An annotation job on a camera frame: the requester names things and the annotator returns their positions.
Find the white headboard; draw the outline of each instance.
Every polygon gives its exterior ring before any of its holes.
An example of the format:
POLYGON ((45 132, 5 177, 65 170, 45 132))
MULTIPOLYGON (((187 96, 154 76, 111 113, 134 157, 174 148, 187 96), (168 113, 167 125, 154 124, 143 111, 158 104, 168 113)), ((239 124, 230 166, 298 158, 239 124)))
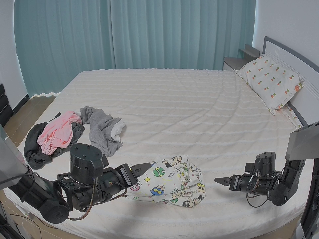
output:
POLYGON ((301 123, 307 125, 319 121, 319 66, 268 36, 264 39, 263 54, 297 72, 304 80, 303 88, 288 102, 301 123))

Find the tiled floor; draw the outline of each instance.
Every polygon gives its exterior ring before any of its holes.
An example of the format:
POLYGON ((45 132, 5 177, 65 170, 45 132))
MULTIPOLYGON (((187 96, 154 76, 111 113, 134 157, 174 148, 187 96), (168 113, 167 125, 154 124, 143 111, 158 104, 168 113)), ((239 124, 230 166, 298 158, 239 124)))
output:
MULTIPOLYGON (((8 121, 4 129, 16 146, 18 146, 22 142, 30 128, 54 99, 54 96, 34 97, 28 100, 26 104, 17 112, 17 114, 8 121)), ((2 190, 0 191, 0 201, 2 201, 8 213, 23 215, 16 208, 14 203, 6 198, 2 190)), ((34 225, 33 222, 16 216, 12 216, 12 218, 17 224, 24 225, 25 229, 35 239, 40 239, 39 229, 36 225, 34 225)), ((40 227, 43 239, 81 239, 81 237, 67 233, 60 229, 52 229, 46 227, 33 215, 30 218, 35 221, 36 224, 38 224, 38 226, 40 227)), ((272 233, 260 237, 255 237, 254 239, 289 239, 293 233, 293 230, 295 229, 297 220, 298 219, 291 221, 289 224, 280 229, 277 229, 272 233)))

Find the cartoon print shirt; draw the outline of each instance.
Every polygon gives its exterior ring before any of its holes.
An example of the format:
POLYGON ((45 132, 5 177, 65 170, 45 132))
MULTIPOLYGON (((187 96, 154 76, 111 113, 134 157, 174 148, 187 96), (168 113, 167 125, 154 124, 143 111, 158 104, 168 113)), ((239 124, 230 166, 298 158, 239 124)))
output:
POLYGON ((138 183, 128 188, 125 197, 194 207, 206 197, 204 178, 187 156, 157 157, 138 183))

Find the teal curtain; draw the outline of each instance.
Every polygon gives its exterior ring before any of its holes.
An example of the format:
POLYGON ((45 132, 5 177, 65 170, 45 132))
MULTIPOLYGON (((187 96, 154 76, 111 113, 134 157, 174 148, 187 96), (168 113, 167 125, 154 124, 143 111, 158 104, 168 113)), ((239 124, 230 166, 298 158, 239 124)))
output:
POLYGON ((255 0, 15 0, 17 54, 29 95, 79 72, 221 70, 252 43, 255 0))

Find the bed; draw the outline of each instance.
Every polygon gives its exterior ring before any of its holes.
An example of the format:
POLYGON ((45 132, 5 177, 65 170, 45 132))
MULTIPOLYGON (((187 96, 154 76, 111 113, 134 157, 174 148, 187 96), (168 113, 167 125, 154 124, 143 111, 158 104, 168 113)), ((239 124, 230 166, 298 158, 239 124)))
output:
MULTIPOLYGON (((265 38, 263 53, 278 63, 302 72, 305 87, 290 106, 303 123, 318 120, 319 69, 300 54, 265 38)), ((123 118, 123 146, 110 158, 114 168, 123 163, 153 161, 157 156, 188 155, 203 171, 207 197, 195 208, 154 204, 119 198, 94 207, 81 221, 66 220, 53 226, 84 238, 252 238, 271 232, 303 212, 313 162, 307 161, 297 193, 283 206, 267 201, 251 208, 245 194, 229 191, 215 177, 242 174, 245 163, 264 151, 277 154, 276 169, 285 164, 289 134, 296 128, 284 112, 273 116, 261 99, 233 72, 182 69, 121 69, 86 71, 77 75, 37 123, 58 112, 84 106, 103 109, 123 118)), ((89 144, 90 125, 80 137, 89 144)), ((25 140, 18 149, 23 152, 25 140)), ((69 171, 69 152, 37 172, 55 180, 69 171)), ((9 189, 6 196, 39 218, 40 213, 22 203, 9 189)), ((70 217, 80 216, 78 211, 70 217)))

